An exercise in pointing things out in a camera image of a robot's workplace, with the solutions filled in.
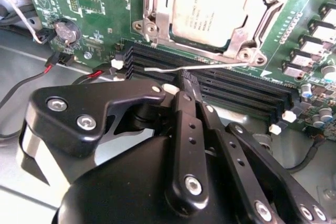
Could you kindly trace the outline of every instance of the electrolytic capacitor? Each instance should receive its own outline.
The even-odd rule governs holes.
[[[313,93],[311,91],[311,84],[310,83],[303,84],[301,86],[301,96],[306,97],[306,98],[311,98],[312,95]]]
[[[336,81],[336,66],[330,65],[321,69],[323,78],[326,82]]]
[[[323,108],[319,111],[320,119],[322,122],[329,122],[332,120],[332,110],[331,108]]]
[[[324,123],[320,119],[320,115],[313,115],[311,119],[314,127],[321,128],[324,126]]]

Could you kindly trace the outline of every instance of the red wire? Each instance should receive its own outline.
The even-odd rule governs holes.
[[[49,72],[49,71],[50,71],[50,69],[51,69],[52,67],[53,67],[52,65],[49,65],[49,66],[46,68],[46,70],[44,70],[44,73],[47,73],[47,72]]]
[[[102,73],[103,73],[102,70],[98,70],[98,71],[96,71],[96,72],[94,72],[94,73],[92,73],[92,74],[89,74],[88,77],[89,77],[89,78],[95,78],[95,77],[100,76]]]

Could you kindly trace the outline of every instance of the silver screw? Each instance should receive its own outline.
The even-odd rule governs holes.
[[[160,93],[160,92],[161,92],[161,90],[160,90],[158,87],[156,87],[156,86],[153,86],[153,87],[152,87],[152,90],[154,90],[154,91],[157,92],[157,93]]]
[[[243,129],[239,127],[238,125],[236,125],[235,128],[239,133],[243,133]]]
[[[200,195],[202,192],[201,183],[194,177],[188,176],[185,178],[185,187],[192,195]]]
[[[77,118],[77,125],[85,131],[91,131],[97,126],[97,123],[90,115],[81,115]]]
[[[314,206],[314,210],[317,213],[318,217],[320,217],[321,220],[326,221],[327,218],[324,215],[324,213],[320,210],[320,208],[318,208],[317,206]]]
[[[257,212],[260,214],[260,216],[265,221],[271,221],[272,214],[271,214],[271,212],[268,210],[268,208],[263,203],[261,203],[260,201],[257,201],[255,203],[255,206],[256,206]]]
[[[311,212],[305,206],[301,206],[300,208],[301,208],[301,211],[302,211],[303,215],[308,220],[313,220],[313,215],[311,214]]]
[[[87,59],[87,60],[90,60],[92,59],[92,54],[90,52],[84,52],[84,58]]]
[[[326,189],[323,191],[324,197],[328,200],[336,200],[336,191],[331,189]]]
[[[207,105],[206,108],[210,111],[210,113],[214,112],[214,108],[210,105]]]
[[[47,105],[48,105],[48,108],[50,108],[53,111],[57,111],[57,112],[64,111],[68,107],[65,101],[58,99],[58,98],[50,99],[47,102]]]

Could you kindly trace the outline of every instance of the green circuit board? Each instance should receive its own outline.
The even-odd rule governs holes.
[[[74,54],[78,62],[90,67],[95,67],[113,58],[116,49],[126,40],[149,45],[140,34],[132,29],[132,23],[142,19],[143,0],[33,0],[33,2],[44,27],[53,28],[53,22],[59,18],[72,20],[80,27],[82,37],[74,47],[65,47],[57,39],[54,39],[51,45],[55,50]],[[300,80],[284,75],[281,70],[282,61],[288,60],[291,51],[299,47],[299,37],[309,34],[308,24],[310,21],[312,19],[321,20],[319,12],[325,3],[336,3],[336,1],[287,1],[261,48],[261,51],[268,58],[267,63],[262,67],[238,67],[234,69],[234,71],[240,73],[290,87],[296,88],[300,87],[302,83],[310,83],[313,87],[325,87],[328,90],[335,91],[330,95],[314,94],[312,97],[313,106],[303,113],[306,118],[298,119],[291,125],[297,129],[302,129],[306,124],[310,124],[310,116],[318,113],[320,108],[328,106],[336,112],[336,106],[334,106],[336,104],[336,86],[325,82],[321,75],[321,67],[327,64],[335,64],[335,54],[324,57],[313,66],[313,70],[309,74],[306,74]],[[296,20],[294,29],[291,28],[285,43],[280,43],[284,41],[284,35],[288,35],[287,31],[290,29],[293,20]],[[215,63],[212,60],[172,48],[163,46],[159,46],[159,48],[205,63]],[[90,52],[92,58],[85,59],[84,52]],[[317,106],[314,106],[315,100],[320,101]],[[326,127],[330,127],[336,132],[334,122]]]

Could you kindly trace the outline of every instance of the metal rod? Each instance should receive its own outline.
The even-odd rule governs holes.
[[[179,71],[182,69],[195,70],[195,69],[209,69],[209,68],[230,68],[230,67],[243,67],[247,65],[248,63],[242,62],[242,63],[227,63],[227,64],[214,64],[214,65],[184,66],[184,67],[173,68],[173,69],[144,68],[144,71],[145,72],[170,73],[170,72],[175,72],[175,71]]]

